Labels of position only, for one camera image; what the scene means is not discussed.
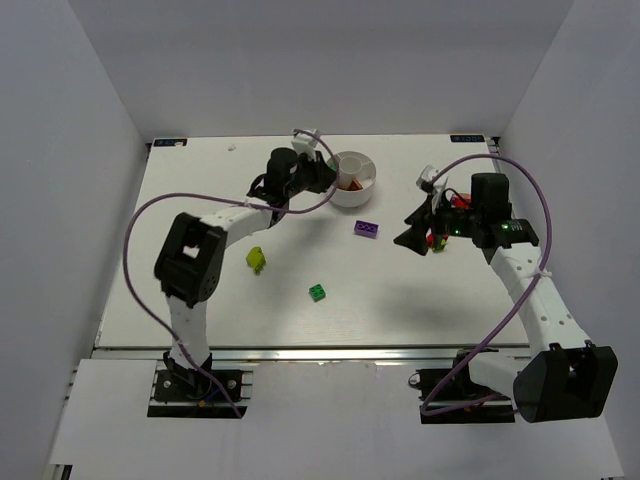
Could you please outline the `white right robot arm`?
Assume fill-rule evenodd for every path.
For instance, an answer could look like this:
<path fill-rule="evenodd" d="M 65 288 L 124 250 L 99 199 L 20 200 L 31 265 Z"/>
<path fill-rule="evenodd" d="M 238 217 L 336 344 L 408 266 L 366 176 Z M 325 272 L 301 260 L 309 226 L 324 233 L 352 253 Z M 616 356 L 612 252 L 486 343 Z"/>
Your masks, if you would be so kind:
<path fill-rule="evenodd" d="M 451 384 L 471 394 L 468 408 L 488 400 L 511 399 L 529 423 L 596 418 L 604 410 L 618 360 L 609 346 L 595 345 L 578 325 L 546 269 L 549 247 L 541 245 L 531 224 L 516 219 L 509 200 L 509 181 L 500 173 L 471 178 L 471 195 L 460 206 L 446 197 L 448 177 L 428 166 L 417 185 L 427 198 L 405 222 L 395 244 L 421 256 L 428 245 L 446 237 L 469 238 L 503 283 L 513 302 L 506 318 L 519 318 L 530 347 L 530 360 L 520 365 L 490 348 L 498 330 L 470 351 L 461 351 L 452 369 L 423 393 L 421 415 L 444 415 L 450 407 L 431 408 Z"/>

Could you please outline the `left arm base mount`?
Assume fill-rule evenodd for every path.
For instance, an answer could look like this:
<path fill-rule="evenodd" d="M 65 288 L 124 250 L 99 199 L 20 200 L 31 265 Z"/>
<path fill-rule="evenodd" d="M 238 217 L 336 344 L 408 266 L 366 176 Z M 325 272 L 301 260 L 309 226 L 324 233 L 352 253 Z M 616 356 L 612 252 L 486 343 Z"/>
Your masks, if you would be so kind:
<path fill-rule="evenodd" d="M 202 368 L 217 384 L 198 370 L 184 368 L 163 354 L 157 366 L 147 408 L 148 418 L 240 419 L 252 395 L 253 372 L 240 369 L 213 369 L 209 358 Z"/>

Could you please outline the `orange lego plate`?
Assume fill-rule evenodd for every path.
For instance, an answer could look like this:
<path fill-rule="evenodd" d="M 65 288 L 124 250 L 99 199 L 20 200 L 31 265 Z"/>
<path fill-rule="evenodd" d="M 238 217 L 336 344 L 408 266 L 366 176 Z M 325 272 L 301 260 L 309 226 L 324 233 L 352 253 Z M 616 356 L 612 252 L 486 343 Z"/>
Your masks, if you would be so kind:
<path fill-rule="evenodd" d="M 353 179 L 347 186 L 347 191 L 360 191 L 362 189 L 363 186 L 357 179 Z"/>

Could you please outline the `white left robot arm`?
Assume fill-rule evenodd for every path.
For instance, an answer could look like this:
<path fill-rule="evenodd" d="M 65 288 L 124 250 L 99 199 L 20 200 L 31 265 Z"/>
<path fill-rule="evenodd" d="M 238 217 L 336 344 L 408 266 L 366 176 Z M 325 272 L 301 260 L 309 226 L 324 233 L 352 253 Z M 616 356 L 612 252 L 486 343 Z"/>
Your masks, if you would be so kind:
<path fill-rule="evenodd" d="M 205 217 L 176 216 L 154 266 L 171 328 L 178 336 L 164 354 L 170 371 L 196 374 L 211 365 L 207 302 L 219 285 L 226 248 L 276 225 L 294 196 L 325 193 L 336 179 L 336 171 L 320 152 L 308 155 L 277 148 L 270 154 L 266 172 L 249 188 L 248 199 L 254 206 L 241 204 Z"/>

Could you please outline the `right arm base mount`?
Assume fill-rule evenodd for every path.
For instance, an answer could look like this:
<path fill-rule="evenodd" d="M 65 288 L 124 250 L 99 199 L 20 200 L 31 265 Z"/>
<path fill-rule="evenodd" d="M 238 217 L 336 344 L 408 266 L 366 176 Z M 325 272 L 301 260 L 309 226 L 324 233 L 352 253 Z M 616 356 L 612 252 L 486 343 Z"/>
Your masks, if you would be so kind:
<path fill-rule="evenodd" d="M 419 392 L 419 400 L 423 402 L 428 394 L 460 363 L 470 352 L 470 349 L 459 350 L 447 368 L 422 368 L 416 370 L 407 380 L 408 386 Z M 509 424 L 516 420 L 517 411 L 511 401 L 500 395 L 491 402 L 480 403 L 479 400 L 496 392 L 488 387 L 475 384 L 470 379 L 469 370 L 465 367 L 446 386 L 444 386 L 429 403 L 429 412 L 446 409 L 454 404 L 473 402 L 473 405 L 461 409 L 451 410 L 433 416 L 421 413 L 423 425 L 470 425 L 470 424 Z"/>

